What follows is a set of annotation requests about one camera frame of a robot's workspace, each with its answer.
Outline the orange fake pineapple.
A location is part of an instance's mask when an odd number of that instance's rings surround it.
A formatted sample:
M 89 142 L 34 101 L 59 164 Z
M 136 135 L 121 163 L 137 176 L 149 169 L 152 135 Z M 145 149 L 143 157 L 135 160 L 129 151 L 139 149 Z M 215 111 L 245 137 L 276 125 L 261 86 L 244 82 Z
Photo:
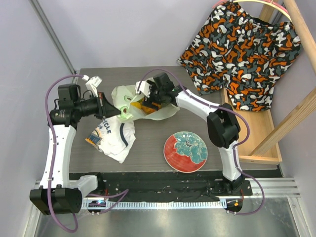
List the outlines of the orange fake pineapple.
M 157 111 L 157 110 L 159 110 L 161 108 L 161 104 L 158 104 L 158 103 L 152 103 L 152 105 L 154 105 L 155 108 L 145 106 L 141 102 L 138 102 L 138 101 L 137 102 L 132 102 L 131 105 L 136 107 L 136 108 L 138 108 L 138 109 L 141 109 L 146 114 L 154 113 L 155 111 Z

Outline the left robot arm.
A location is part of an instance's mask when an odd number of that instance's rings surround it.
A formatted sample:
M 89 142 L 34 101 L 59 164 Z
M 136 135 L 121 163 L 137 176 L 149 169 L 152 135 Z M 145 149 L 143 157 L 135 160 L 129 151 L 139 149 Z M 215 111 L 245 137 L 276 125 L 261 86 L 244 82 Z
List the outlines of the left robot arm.
M 100 197 L 106 185 L 100 173 L 87 173 L 76 182 L 69 179 L 71 148 L 82 117 L 95 116 L 107 119 L 120 114 L 120 110 L 108 102 L 97 86 L 87 83 L 91 92 L 88 99 L 81 97 L 80 86 L 58 86 L 58 99 L 49 117 L 49 149 L 46 166 L 39 188 L 30 191 L 30 201 L 43 215 L 50 215 L 49 203 L 55 214 L 75 214 L 81 209 L 83 198 L 92 194 Z

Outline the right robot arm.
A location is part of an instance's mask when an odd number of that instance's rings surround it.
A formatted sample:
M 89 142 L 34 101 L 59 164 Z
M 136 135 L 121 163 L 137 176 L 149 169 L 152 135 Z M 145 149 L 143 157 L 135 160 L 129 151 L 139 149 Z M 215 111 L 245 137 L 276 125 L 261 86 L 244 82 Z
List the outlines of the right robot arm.
M 236 194 L 244 181 L 237 154 L 240 126 L 232 107 L 209 102 L 182 85 L 175 86 L 166 73 L 139 81 L 137 94 L 145 96 L 145 104 L 173 104 L 199 116 L 207 123 L 210 141 L 218 148 L 223 165 L 223 189 L 229 195 Z

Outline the light green plastic bag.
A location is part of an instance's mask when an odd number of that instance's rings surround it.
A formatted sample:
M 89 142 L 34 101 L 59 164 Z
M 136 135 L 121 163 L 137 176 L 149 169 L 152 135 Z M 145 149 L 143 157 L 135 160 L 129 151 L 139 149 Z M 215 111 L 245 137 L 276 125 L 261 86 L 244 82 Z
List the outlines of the light green plastic bag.
M 130 122 L 138 119 L 163 120 L 174 116 L 179 108 L 165 102 L 151 102 L 148 95 L 154 80 L 138 81 L 135 85 L 117 86 L 112 91 L 114 106 L 120 110 L 118 119 Z

